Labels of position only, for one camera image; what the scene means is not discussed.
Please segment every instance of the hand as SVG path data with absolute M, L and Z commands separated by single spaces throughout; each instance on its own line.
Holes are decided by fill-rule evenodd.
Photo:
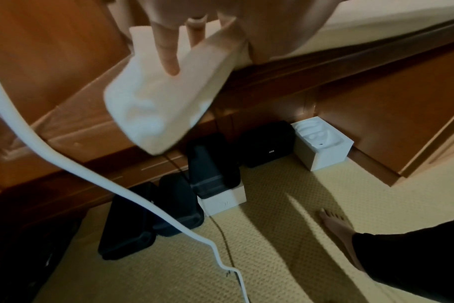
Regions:
M 189 18 L 219 11 L 235 16 L 256 64 L 290 53 L 307 42 L 342 0 L 139 0 L 151 21 L 156 48 L 166 72 L 179 73 L 179 27 Z M 205 36 L 205 24 L 187 24 L 191 45 Z

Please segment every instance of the wooden furniture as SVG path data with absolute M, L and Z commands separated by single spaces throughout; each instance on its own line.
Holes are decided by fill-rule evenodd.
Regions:
M 11 99 L 54 149 L 122 186 L 186 169 L 190 139 L 222 132 L 234 143 L 268 122 L 314 115 L 350 136 L 350 157 L 389 185 L 454 155 L 454 20 L 236 71 L 160 157 L 135 147 L 104 106 L 103 89 L 130 55 L 98 0 L 0 1 L 0 80 Z M 0 119 L 0 247 L 111 197 L 33 154 Z

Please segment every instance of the black pants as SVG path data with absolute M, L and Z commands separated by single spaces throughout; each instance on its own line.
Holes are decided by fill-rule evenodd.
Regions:
M 353 246 L 373 280 L 454 302 L 454 221 L 402 235 L 355 234 Z

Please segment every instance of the leg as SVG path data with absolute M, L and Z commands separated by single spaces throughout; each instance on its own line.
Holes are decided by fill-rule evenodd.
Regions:
M 345 244 L 353 263 L 358 262 L 373 280 L 454 302 L 454 221 L 402 235 L 370 235 L 355 233 L 332 213 L 322 211 L 320 216 Z

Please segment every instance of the white cardboard box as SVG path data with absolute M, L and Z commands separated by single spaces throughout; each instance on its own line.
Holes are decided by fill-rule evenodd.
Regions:
M 350 138 L 319 117 L 292 126 L 297 135 L 293 151 L 311 171 L 344 161 L 352 148 Z
M 247 197 L 245 196 L 245 189 L 241 181 L 240 184 L 233 189 L 207 199 L 197 197 L 197 201 L 204 210 L 205 215 L 210 217 L 246 202 Z

